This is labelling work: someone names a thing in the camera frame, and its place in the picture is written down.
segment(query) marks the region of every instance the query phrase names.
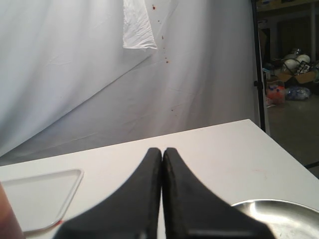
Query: white cloth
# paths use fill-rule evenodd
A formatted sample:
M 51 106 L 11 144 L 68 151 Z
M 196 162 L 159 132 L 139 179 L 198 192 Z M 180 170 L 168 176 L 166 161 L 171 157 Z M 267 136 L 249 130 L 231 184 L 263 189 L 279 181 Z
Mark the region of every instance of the white cloth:
M 0 164 L 259 121 L 249 0 L 146 0 L 147 51 L 123 48 L 119 0 L 1 3 L 0 154 L 40 133 Z

